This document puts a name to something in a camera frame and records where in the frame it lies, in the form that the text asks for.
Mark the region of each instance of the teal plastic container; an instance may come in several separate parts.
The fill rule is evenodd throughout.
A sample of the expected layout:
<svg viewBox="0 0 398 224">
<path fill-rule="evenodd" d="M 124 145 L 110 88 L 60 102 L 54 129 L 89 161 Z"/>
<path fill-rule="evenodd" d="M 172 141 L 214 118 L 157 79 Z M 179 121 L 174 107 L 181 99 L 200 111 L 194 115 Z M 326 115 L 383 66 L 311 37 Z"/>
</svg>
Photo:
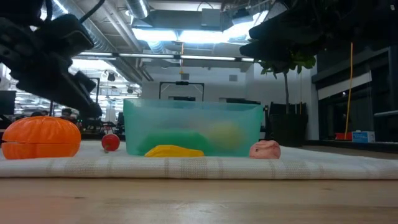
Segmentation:
<svg viewBox="0 0 398 224">
<path fill-rule="evenodd" d="M 260 137 L 262 106 L 172 100 L 124 100 L 127 152 L 157 145 L 201 150 L 206 156 L 248 156 Z"/>
</svg>

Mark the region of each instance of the desk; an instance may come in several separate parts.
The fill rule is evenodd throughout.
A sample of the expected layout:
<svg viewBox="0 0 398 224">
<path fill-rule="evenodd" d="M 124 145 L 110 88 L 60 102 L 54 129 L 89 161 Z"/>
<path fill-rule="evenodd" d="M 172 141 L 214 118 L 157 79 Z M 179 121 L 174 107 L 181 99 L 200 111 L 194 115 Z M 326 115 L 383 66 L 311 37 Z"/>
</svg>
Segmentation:
<svg viewBox="0 0 398 224">
<path fill-rule="evenodd" d="M 398 223 L 398 181 L 0 179 L 1 223 Z"/>
</svg>

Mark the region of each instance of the air vent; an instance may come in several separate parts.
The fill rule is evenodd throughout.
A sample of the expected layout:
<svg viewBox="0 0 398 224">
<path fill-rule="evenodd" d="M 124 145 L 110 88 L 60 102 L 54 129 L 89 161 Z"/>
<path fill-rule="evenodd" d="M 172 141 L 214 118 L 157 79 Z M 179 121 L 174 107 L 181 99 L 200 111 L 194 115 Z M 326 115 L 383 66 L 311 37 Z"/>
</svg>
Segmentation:
<svg viewBox="0 0 398 224">
<path fill-rule="evenodd" d="M 237 82 L 238 81 L 238 75 L 229 75 L 229 81 L 230 82 Z"/>
<path fill-rule="evenodd" d="M 182 73 L 181 80 L 189 80 L 189 73 Z"/>
</svg>

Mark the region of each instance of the black planter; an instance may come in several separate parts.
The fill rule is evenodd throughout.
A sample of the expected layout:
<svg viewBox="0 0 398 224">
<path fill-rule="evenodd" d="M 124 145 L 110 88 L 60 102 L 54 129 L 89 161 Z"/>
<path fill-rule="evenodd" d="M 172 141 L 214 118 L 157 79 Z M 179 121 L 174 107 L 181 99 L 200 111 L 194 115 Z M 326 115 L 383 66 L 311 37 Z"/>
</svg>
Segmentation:
<svg viewBox="0 0 398 224">
<path fill-rule="evenodd" d="M 308 116 L 306 114 L 273 114 L 269 117 L 274 140 L 281 146 L 304 144 Z"/>
</svg>

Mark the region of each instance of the toy tomato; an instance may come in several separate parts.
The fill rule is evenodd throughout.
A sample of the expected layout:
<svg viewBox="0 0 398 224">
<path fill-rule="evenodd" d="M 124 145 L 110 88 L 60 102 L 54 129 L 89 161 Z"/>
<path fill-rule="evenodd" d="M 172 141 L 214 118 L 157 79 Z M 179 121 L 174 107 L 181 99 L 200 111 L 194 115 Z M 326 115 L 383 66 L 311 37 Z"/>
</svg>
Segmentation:
<svg viewBox="0 0 398 224">
<path fill-rule="evenodd" d="M 115 134 L 107 134 L 102 138 L 102 147 L 105 151 L 116 151 L 120 145 L 120 139 Z"/>
</svg>

